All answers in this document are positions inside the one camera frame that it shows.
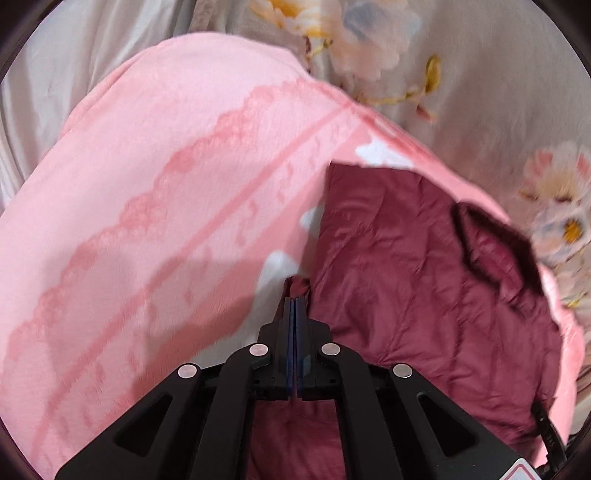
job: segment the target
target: round metal rivet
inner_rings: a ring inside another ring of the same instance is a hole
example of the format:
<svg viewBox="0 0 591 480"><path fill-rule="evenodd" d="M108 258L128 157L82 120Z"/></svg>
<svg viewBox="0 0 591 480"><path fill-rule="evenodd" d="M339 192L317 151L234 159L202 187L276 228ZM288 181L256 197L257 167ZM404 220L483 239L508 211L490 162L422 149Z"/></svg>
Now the round metal rivet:
<svg viewBox="0 0 591 480"><path fill-rule="evenodd" d="M325 343L320 349L323 354L335 356L340 353L340 347L336 343Z"/></svg>
<svg viewBox="0 0 591 480"><path fill-rule="evenodd" d="M254 356L264 356L269 352L269 347L264 343L255 343L252 345L249 352Z"/></svg>
<svg viewBox="0 0 591 480"><path fill-rule="evenodd" d="M392 370L394 371L394 375L400 378L408 378L413 374L413 369L407 364L394 365Z"/></svg>
<svg viewBox="0 0 591 480"><path fill-rule="evenodd" d="M197 367L195 365L183 365L178 369L178 375L180 378L193 378L197 375Z"/></svg>

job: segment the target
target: warning label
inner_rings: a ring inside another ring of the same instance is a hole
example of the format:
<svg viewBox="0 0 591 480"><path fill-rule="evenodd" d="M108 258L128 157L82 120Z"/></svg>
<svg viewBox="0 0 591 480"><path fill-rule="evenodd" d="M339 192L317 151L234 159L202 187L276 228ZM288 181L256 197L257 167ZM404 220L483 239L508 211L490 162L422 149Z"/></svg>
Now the warning label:
<svg viewBox="0 0 591 480"><path fill-rule="evenodd" d="M540 477L529 463L520 458L500 480L540 480Z"/></svg>

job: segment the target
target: maroon jacket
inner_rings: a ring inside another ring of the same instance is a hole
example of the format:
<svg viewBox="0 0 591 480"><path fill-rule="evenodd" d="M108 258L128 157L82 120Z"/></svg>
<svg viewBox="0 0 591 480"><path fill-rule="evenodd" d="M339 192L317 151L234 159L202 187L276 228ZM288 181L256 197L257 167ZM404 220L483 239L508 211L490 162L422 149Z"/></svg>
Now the maroon jacket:
<svg viewBox="0 0 591 480"><path fill-rule="evenodd" d="M310 317L366 362L412 365L529 457L561 349L529 242L410 171L332 164L327 181ZM334 406L274 404L256 413L261 478L342 479Z"/></svg>

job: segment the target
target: pink fabric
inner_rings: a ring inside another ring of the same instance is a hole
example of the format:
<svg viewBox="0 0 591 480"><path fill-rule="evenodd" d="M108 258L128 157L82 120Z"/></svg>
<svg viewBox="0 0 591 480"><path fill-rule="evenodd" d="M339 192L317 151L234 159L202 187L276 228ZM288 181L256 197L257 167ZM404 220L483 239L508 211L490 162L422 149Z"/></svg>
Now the pink fabric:
<svg viewBox="0 0 591 480"><path fill-rule="evenodd" d="M0 415L43 478L178 364L254 339L271 287L309 273L333 158L413 169L507 221L277 48L176 38L80 103L0 217ZM566 438L583 339L543 281L565 340L551 418Z"/></svg>

